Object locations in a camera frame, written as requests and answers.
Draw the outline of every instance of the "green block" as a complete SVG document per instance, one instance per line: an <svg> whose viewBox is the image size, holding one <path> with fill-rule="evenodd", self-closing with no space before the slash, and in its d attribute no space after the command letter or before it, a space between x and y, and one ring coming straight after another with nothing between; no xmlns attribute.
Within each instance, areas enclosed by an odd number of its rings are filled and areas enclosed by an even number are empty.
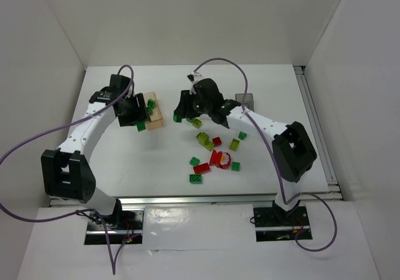
<svg viewBox="0 0 400 280"><path fill-rule="evenodd" d="M182 118L181 118L180 116L176 116L176 115L174 114L174 122L175 122L175 123L181 123L181 122L182 122Z"/></svg>
<svg viewBox="0 0 400 280"><path fill-rule="evenodd" d="M196 135L197 140L199 143L203 146L206 142L209 141L209 136L205 132L200 132L198 135Z"/></svg>
<svg viewBox="0 0 400 280"><path fill-rule="evenodd" d="M208 151L211 151L214 147L214 143L212 141L206 141L205 144L202 144Z"/></svg>
<svg viewBox="0 0 400 280"><path fill-rule="evenodd" d="M147 106L148 108L150 108L151 110L153 110L156 107L156 102L153 99L148 99L147 100Z"/></svg>
<svg viewBox="0 0 400 280"><path fill-rule="evenodd" d="M203 183L203 179L202 179L201 175L190 174L189 182L191 184L202 184Z"/></svg>
<svg viewBox="0 0 400 280"><path fill-rule="evenodd" d="M196 157L192 157L192 159L190 159L189 164L191 166L197 166L200 163L200 159L196 158Z"/></svg>
<svg viewBox="0 0 400 280"><path fill-rule="evenodd" d="M246 138L246 136L247 136L247 134L246 134L246 133L244 133L244 132L240 131L240 133L239 133L239 139L243 140L243 139L245 139L245 138Z"/></svg>
<svg viewBox="0 0 400 280"><path fill-rule="evenodd" d="M146 111L148 115L152 115L153 114L153 110L148 106L146 107Z"/></svg>
<svg viewBox="0 0 400 280"><path fill-rule="evenodd" d="M240 162L232 162L231 170L236 172L240 171Z"/></svg>
<svg viewBox="0 0 400 280"><path fill-rule="evenodd" d="M194 121L192 122L192 125L196 128L200 128L202 122L199 119L194 119Z"/></svg>
<svg viewBox="0 0 400 280"><path fill-rule="evenodd" d="M137 122L136 127L138 132L146 130L146 125L144 122Z"/></svg>
<svg viewBox="0 0 400 280"><path fill-rule="evenodd" d="M229 146L229 149L232 151L236 151L238 149L240 141L237 139L232 139L231 145Z"/></svg>

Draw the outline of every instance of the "white table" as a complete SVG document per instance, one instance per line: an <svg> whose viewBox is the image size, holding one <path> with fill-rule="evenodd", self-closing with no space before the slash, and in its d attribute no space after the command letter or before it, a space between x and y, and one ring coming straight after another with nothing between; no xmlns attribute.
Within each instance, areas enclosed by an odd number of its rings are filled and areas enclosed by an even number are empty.
<svg viewBox="0 0 400 280"><path fill-rule="evenodd" d="M229 151L238 132L201 117L203 126L196 129L186 121L173 122L173 111L180 91L188 89L186 78L195 66L134 66L135 91L155 91L164 118L164 127L138 132L136 127L119 127L112 123L95 148L91 168L97 186L112 196L204 196L219 194L274 194L278 179L265 146L253 137L241 141L237 152L230 151L241 171L212 171L203 176L202 185L189 183L193 173L189 160L195 156L208 162L211 153L196 140L199 131L211 138L219 136L223 145L217 150ZM299 121L314 143L298 82L291 65L243 65L249 78L249 93L254 95L255 111L273 120ZM73 119L85 113L91 95L107 86L118 67L88 67ZM207 65L200 71L217 82L225 98L234 99L244 90L239 71L229 65ZM129 75L129 70L122 72ZM319 159L309 171L304 191L326 192L327 181Z"/></svg>
<svg viewBox="0 0 400 280"><path fill-rule="evenodd" d="M35 224L18 279L379 280L354 204L337 201L329 205L337 218L338 235L336 242L320 253L302 251L294 241L256 242L254 226L247 220L251 212L243 206L237 206L236 215L230 211L224 223L221 217L226 214L227 206L204 206L212 210L210 215L205 215L203 210L196 214L194 206L187 207L192 213L189 222L170 219L169 227L164 227L162 235L168 239L157 241L154 229L145 226L143 246L124 247L117 260L115 277L106 246L84 246L85 218L73 216ZM313 240L302 243L319 248L332 238L331 217L320 202L307 202L306 206ZM43 208L37 218L50 218L72 210ZM159 207L158 210L170 209ZM193 229L199 223L201 227ZM227 233L226 225L234 229ZM143 251L146 247L160 251Z"/></svg>

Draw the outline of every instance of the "cable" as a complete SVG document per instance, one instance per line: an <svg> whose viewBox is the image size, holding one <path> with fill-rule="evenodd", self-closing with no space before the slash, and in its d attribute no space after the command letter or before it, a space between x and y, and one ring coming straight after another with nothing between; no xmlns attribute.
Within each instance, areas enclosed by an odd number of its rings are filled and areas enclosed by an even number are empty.
<svg viewBox="0 0 400 280"><path fill-rule="evenodd" d="M127 88L122 92L122 94L120 94L115 100L113 100L112 102L110 102L108 105L104 106L102 109L96 111L95 113L86 116L82 119L79 119L77 121L71 122L69 124L63 125L63 126L58 126L55 128L52 128L50 130L44 131L42 133L39 133L31 138L28 138L26 140L24 140L23 142L20 142L19 144L15 145L14 147L12 147L10 150L8 150L1 158L0 158L0 166L1 164L6 160L6 158L8 156L10 156L14 151L18 150L19 148L21 148L22 146L24 146L27 143L30 143L38 138L41 138L42 136L45 136L47 134L62 130L62 129L66 129L66 128L70 128L72 126L78 125L80 123L83 123L85 121L88 121L89 119L97 116L98 114L101 114L102 112L104 112L105 110L109 109L111 106L113 106L114 104L116 104L117 102L119 102L128 92L130 87L132 87L132 96L134 96L134 71L133 68L127 64L124 64L123 66L121 66L118 70L119 74L124 68L128 68L131 71L131 79L129 81L129 84L127 86ZM91 212L94 211L93 209L83 209L83 210L75 210L73 212L67 213L67 214L63 214L62 216L56 216L56 217L51 217L49 219L28 219L26 217L22 217L22 216L18 216L17 214L14 214L13 212L11 212L10 210L8 210L1 202L0 202L0 210L2 210L5 214L7 214L8 216L11 216L14 219L17 219L18 221L22 221L22 222L27 222L27 223L46 223L46 222L51 222L51 221L57 221L58 219L63 219L63 218L67 218L69 216L73 216L75 214L77 215L85 215L86 212ZM99 219L102 221L103 223L103 227L106 233L106 242L107 242L107 248L108 248L108 253L110 256L110 260L111 260L111 266L112 266L112 273L115 275L115 261L113 260L113 254L111 252L111 245L110 245L110 239L108 236L108 230L107 230L107 226L106 223L104 222L103 217L97 212L94 211L97 216L99 217ZM121 247L118 249L116 258L118 256L118 253L120 252L121 248L124 246L125 244L123 243L121 245Z"/></svg>
<svg viewBox="0 0 400 280"><path fill-rule="evenodd" d="M333 212L332 212L332 209L331 209L331 208L329 207L329 205L328 205L324 200L322 200L319 196L317 196L317 195L315 195L315 194L311 194L311 193L309 193L309 192L300 192L300 193L298 193L298 194L295 194L295 195L294 195L293 197L291 197L289 200L286 200L286 195L285 195L284 188L283 188L282 175L281 175L281 172L280 172L280 170L279 170L278 163L277 163L276 160L275 160L275 156L274 156L273 150L272 150L271 147L269 146L268 141L267 141L267 139L266 139L266 137L265 137L263 131L262 131L261 128L258 126L257 122L250 116L250 114L247 112L246 107L244 106L244 100L245 100L245 98L246 98L246 94L248 93L248 78L247 78L247 76L246 76L246 73L245 73L245 72L243 71L243 69L242 69L240 66L238 66L235 62L233 62L233 61L231 61L231 60L229 60L229 59L226 59L226 58L221 58L221 57L210 58L210 59L204 61L204 62L201 63L196 69L194 69L193 72L196 73L196 72L197 72L202 66L204 66L205 64L207 64L207 63L209 63L209 62L211 62L211 61L217 61L217 60L218 60L218 61L225 61L225 62L227 62L227 63L229 63L229 64L232 64L232 65L233 65L235 68L237 68L237 69L240 71L240 73L243 75L243 78L244 78L244 94L243 94L243 99L242 99L242 109L243 109L243 112L245 113L245 115L247 116L247 118L252 122L252 124L254 125L254 127L257 129L257 132L260 134L262 141L264 142L265 146L267 147L268 153L269 153L269 155L270 155L270 157L271 157L271 159L272 159L272 163L274 164L274 167L275 167L275 170L276 170L277 179L278 179L278 181L279 181L279 187L280 187L280 190L281 190L283 203L284 203L285 205L288 205L288 204L290 204L291 201L293 201L294 199L298 198L298 197L301 196L302 194L307 194L308 196L312 196L312 197L314 197L314 198L320 200L320 201L326 206L327 210L329 211L329 213L330 213L331 216L332 216L332 220L333 220L333 224L334 224L334 234L333 234L333 237L332 237L331 241L330 241L326 246L321 247L321 248L319 248L319 249L309 249L309 248L307 248L307 247L302 246L302 245L299 243L299 241L298 241L298 237L299 237L299 235L300 235L304 230L301 231L301 232L298 232L298 233L296 234L296 236L294 237L294 240L296 241L297 245L298 245L301 249L306 250L306 251L309 251L309 252L321 252L321 251L323 251L323 250L326 250L327 248L329 248L330 246L332 246L332 244L333 244L333 243L335 242L335 240L336 240L336 236L338 235L338 224L337 224L337 222L336 222L336 218L335 218L335 216L334 216L334 214L333 214Z"/></svg>

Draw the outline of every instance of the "wall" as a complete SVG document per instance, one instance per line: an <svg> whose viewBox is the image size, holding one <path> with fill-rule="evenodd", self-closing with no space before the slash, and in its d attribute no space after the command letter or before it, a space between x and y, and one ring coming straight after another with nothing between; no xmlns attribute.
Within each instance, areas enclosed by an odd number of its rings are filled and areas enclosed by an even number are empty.
<svg viewBox="0 0 400 280"><path fill-rule="evenodd" d="M383 280L397 279L400 0L342 0L306 68L340 184Z"/></svg>
<svg viewBox="0 0 400 280"><path fill-rule="evenodd" d="M305 65L339 0L49 0L87 66Z"/></svg>
<svg viewBox="0 0 400 280"><path fill-rule="evenodd" d="M0 0L0 153L71 118L83 67L45 0ZM64 137L27 145L0 168L0 200L36 217L44 190L40 155ZM0 212L1 279L18 276L32 224Z"/></svg>

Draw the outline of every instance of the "gray wall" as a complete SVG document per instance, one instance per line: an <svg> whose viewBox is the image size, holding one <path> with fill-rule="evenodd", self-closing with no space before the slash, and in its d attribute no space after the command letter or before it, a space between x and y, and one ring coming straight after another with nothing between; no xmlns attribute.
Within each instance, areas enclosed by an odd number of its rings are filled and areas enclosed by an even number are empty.
<svg viewBox="0 0 400 280"><path fill-rule="evenodd" d="M45 0L0 0L0 153L71 118L83 67ZM43 204L40 155L64 137L28 144L0 167L0 201L35 218ZM32 224L0 212L1 279L16 279Z"/></svg>
<svg viewBox="0 0 400 280"><path fill-rule="evenodd" d="M380 276L398 279L400 0L342 0L306 77Z"/></svg>
<svg viewBox="0 0 400 280"><path fill-rule="evenodd" d="M49 0L88 66L305 65L339 0Z"/></svg>

